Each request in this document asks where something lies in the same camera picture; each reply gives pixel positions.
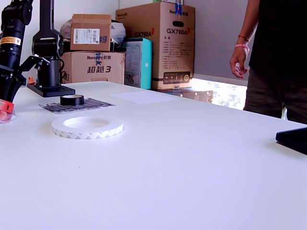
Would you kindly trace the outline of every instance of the double-sided tape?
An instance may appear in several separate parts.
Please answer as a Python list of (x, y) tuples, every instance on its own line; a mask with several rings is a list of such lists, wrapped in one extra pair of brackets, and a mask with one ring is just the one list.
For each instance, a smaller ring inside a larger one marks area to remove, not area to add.
[[(78, 123), (101, 123), (104, 126), (95, 128), (70, 127)], [(123, 122), (116, 117), (76, 117), (58, 119), (52, 122), (52, 132), (62, 138), (92, 140), (115, 136), (123, 131)]]

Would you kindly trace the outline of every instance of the pink wristband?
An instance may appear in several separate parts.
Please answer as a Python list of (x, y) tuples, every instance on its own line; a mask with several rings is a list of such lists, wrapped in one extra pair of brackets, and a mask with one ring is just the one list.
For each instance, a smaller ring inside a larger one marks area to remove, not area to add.
[(235, 48), (238, 48), (238, 47), (243, 47), (243, 48), (247, 49), (248, 54), (249, 54), (250, 49), (249, 49), (249, 47), (248, 47), (247, 45), (244, 45), (244, 44), (239, 44), (239, 45), (236, 45), (236, 46), (235, 46)]

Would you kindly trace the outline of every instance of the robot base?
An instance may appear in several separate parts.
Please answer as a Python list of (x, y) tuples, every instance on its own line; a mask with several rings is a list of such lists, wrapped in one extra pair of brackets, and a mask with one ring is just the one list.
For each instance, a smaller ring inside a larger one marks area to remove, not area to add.
[(65, 95), (74, 95), (76, 93), (74, 89), (62, 85), (56, 87), (39, 88), (36, 85), (27, 84), (27, 87), (42, 97), (60, 97)]

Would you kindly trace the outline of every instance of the teal box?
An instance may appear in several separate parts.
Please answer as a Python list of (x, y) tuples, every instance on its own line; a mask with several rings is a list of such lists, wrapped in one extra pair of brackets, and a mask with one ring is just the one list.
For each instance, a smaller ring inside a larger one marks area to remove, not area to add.
[(152, 41), (146, 38), (129, 38), (122, 43), (120, 50), (126, 52), (125, 85), (151, 89)]

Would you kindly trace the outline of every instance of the plastic bag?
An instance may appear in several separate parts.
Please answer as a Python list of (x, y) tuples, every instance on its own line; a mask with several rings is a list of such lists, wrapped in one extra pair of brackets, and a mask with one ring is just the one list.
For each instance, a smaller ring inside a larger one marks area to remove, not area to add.
[(121, 44), (126, 37), (126, 29), (123, 23), (112, 23), (111, 38), (117, 43)]
[(15, 111), (12, 114), (9, 114), (4, 111), (0, 111), (0, 124), (6, 124), (12, 122), (16, 119)]
[(60, 33), (62, 34), (64, 39), (71, 39), (71, 23), (72, 19), (70, 19), (68, 22), (65, 22), (64, 25), (61, 27)]

